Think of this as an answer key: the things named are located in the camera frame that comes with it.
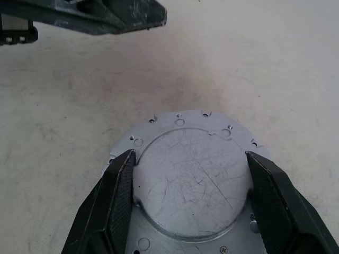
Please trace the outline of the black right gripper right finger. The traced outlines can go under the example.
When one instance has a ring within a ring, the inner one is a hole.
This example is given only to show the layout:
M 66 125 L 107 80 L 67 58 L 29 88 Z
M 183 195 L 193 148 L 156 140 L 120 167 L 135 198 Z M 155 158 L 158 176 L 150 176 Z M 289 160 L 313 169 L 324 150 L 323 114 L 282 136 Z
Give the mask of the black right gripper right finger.
M 251 205 L 267 254 L 333 254 L 333 237 L 316 209 L 273 161 L 246 152 Z

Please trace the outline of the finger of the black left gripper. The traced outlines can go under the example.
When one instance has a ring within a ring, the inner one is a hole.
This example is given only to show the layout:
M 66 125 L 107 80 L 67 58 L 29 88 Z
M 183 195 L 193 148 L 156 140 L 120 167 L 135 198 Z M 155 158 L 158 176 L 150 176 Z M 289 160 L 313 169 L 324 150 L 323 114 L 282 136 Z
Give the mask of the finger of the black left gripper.
M 0 0 L 0 13 L 91 35 L 149 30 L 167 22 L 157 0 Z

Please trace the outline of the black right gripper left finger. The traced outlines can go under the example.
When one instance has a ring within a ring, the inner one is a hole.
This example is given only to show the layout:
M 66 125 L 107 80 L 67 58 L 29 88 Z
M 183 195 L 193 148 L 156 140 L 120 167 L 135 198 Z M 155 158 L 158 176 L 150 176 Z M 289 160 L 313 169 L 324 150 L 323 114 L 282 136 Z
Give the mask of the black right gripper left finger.
M 136 153 L 112 159 L 79 207 L 61 254 L 124 254 L 133 206 Z

